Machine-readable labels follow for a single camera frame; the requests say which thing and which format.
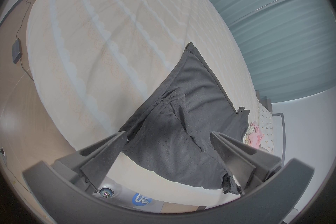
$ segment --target pillowcase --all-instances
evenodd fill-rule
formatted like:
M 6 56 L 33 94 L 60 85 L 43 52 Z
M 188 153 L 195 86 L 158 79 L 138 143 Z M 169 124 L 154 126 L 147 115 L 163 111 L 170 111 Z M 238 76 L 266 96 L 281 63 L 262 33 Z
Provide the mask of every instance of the pillowcase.
M 259 116 L 259 128 L 264 134 L 264 137 L 260 141 L 260 145 L 268 152 L 271 152 L 274 147 L 275 138 L 273 135 L 273 117 L 258 100 L 258 116 Z

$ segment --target bed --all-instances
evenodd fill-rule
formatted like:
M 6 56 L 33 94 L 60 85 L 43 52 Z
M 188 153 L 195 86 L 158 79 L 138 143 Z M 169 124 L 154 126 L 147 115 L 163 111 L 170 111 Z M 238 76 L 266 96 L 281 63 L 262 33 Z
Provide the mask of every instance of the bed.
M 53 122 L 79 150 L 117 132 L 192 42 L 235 109 L 258 121 L 258 100 L 237 43 L 209 0 L 36 0 L 29 65 Z M 213 206 L 237 198 L 168 181 L 120 153 L 108 175 L 159 201 Z

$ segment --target teal curtain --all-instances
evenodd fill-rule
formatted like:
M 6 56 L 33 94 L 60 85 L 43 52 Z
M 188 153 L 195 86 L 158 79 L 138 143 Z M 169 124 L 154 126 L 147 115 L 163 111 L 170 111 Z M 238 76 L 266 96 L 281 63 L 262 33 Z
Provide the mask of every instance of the teal curtain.
M 336 21 L 328 0 L 210 1 L 262 97 L 282 102 L 336 85 Z

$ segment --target dark gray clothing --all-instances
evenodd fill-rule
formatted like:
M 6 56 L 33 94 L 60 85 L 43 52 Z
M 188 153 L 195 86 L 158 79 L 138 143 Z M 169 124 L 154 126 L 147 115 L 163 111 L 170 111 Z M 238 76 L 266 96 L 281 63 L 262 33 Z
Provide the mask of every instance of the dark gray clothing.
M 237 186 L 210 143 L 210 132 L 242 141 L 248 110 L 233 108 L 218 79 L 189 43 L 173 71 L 120 131 L 123 152 L 170 181 L 237 194 Z

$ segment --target bed sheet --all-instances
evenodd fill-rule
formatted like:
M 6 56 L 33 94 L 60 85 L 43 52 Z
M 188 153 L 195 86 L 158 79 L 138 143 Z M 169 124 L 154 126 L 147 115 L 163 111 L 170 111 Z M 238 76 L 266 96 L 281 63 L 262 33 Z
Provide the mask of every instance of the bed sheet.
M 250 122 L 258 119 L 246 63 L 209 0 L 37 0 L 26 35 L 40 99 L 76 150 L 117 132 L 167 77 L 189 42 L 234 107 L 249 109 Z M 160 178 L 123 153 L 108 176 L 161 201 L 207 206 L 227 199 L 221 190 Z

